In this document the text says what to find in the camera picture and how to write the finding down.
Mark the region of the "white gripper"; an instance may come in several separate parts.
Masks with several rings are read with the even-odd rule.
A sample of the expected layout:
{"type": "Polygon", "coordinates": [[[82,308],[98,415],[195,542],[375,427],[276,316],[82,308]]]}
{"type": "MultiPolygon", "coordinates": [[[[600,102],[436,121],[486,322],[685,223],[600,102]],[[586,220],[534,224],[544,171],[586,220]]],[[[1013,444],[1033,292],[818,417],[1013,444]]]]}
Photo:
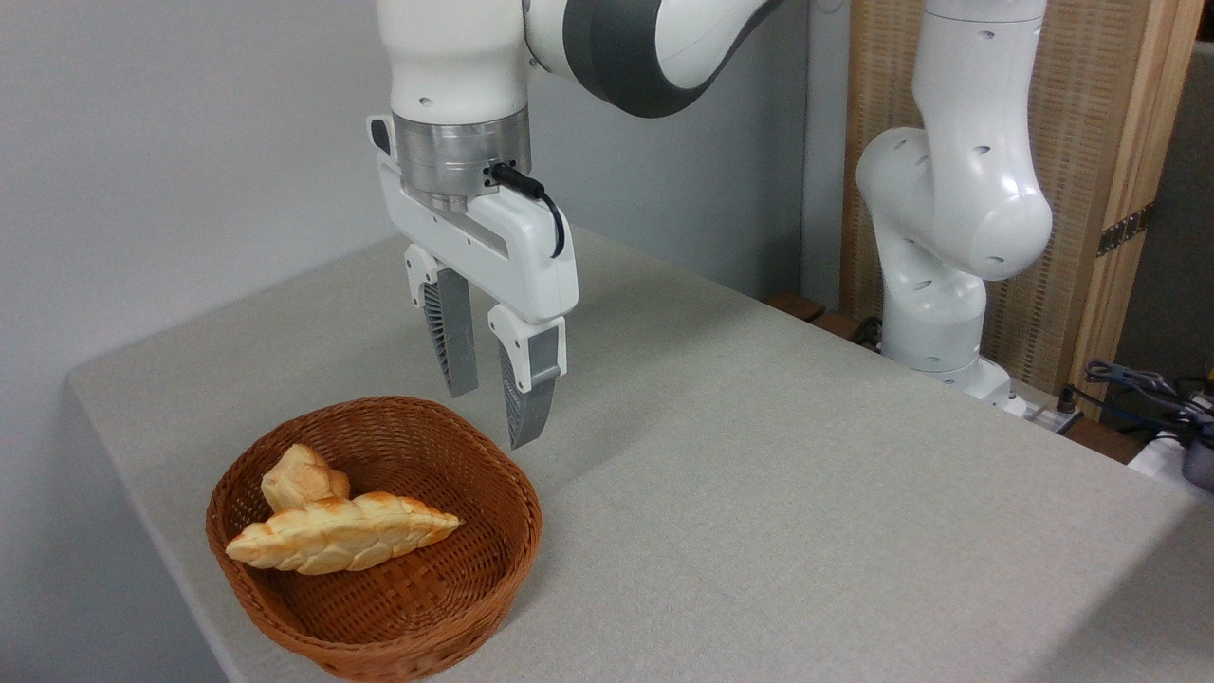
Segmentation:
{"type": "Polygon", "coordinates": [[[501,303],[488,321],[517,450],[545,428],[556,381],[568,371],[561,315],[579,298],[568,222],[493,173],[531,172],[529,119],[439,125],[388,114],[370,116],[367,130],[390,220],[415,243],[405,250],[409,294],[450,397],[480,385],[469,281],[501,303]]]}

